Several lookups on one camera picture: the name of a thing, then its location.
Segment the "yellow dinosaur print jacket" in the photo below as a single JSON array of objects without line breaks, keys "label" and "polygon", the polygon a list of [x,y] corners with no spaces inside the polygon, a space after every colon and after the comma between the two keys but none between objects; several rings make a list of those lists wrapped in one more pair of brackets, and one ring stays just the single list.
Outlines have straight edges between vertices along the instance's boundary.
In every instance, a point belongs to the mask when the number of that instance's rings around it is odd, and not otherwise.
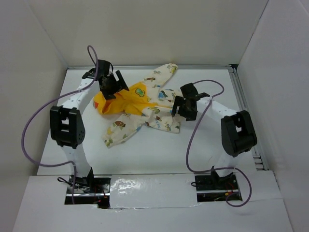
[{"label": "yellow dinosaur print jacket", "polygon": [[163,86],[177,71],[174,63],[154,69],[142,81],[121,90],[111,100],[105,99],[101,92],[93,98],[94,108],[103,116],[120,116],[107,128],[103,137],[110,148],[127,141],[143,125],[157,130],[179,133],[182,118],[172,116],[175,98],[181,96],[180,90],[164,89]]}]

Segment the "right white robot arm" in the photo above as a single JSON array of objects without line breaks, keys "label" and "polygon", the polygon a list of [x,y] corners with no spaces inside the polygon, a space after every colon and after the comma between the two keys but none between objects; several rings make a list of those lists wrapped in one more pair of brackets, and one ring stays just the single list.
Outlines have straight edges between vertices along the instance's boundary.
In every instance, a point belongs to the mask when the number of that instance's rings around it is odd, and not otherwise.
[{"label": "right white robot arm", "polygon": [[214,98],[223,94],[223,90],[211,96],[205,92],[199,93],[193,83],[182,86],[180,90],[182,96],[176,97],[171,114],[180,115],[187,121],[197,122],[192,136],[196,134],[204,116],[212,118],[221,129],[223,152],[217,164],[209,170],[195,171],[190,167],[189,153],[193,137],[189,139],[185,156],[186,167],[198,177],[192,186],[198,191],[222,189],[232,182],[234,171],[240,171],[238,163],[241,154],[249,152],[257,144],[250,113],[246,110],[235,111],[216,102]]}]

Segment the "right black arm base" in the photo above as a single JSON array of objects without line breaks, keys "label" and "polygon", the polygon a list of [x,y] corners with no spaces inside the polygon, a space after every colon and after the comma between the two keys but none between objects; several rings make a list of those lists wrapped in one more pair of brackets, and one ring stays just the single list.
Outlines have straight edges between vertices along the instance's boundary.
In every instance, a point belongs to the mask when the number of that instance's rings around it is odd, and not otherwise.
[{"label": "right black arm base", "polygon": [[217,173],[195,175],[191,183],[197,191],[197,201],[221,202],[228,197],[229,201],[242,201],[238,182],[234,173],[219,177]]}]

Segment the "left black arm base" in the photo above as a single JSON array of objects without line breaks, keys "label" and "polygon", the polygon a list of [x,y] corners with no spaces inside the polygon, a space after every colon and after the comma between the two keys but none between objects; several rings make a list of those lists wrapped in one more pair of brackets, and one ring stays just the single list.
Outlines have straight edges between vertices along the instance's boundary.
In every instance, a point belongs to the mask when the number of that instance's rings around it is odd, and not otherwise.
[{"label": "left black arm base", "polygon": [[91,187],[76,182],[74,190],[71,177],[68,180],[58,177],[57,181],[67,185],[65,205],[94,204],[101,209],[110,208],[110,177],[97,176]]}]

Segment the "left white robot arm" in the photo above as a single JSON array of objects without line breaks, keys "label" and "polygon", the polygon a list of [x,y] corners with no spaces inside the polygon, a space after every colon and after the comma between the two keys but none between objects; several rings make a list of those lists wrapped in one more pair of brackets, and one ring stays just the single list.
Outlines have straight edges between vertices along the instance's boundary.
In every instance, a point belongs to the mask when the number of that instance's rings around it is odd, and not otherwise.
[{"label": "left white robot arm", "polygon": [[97,93],[110,100],[121,90],[128,90],[128,87],[120,71],[116,71],[114,76],[113,65],[99,60],[95,68],[82,76],[78,88],[69,99],[50,109],[51,138],[62,148],[67,160],[73,162],[72,182],[85,193],[93,191],[95,180],[82,145],[85,139],[82,114]]}]

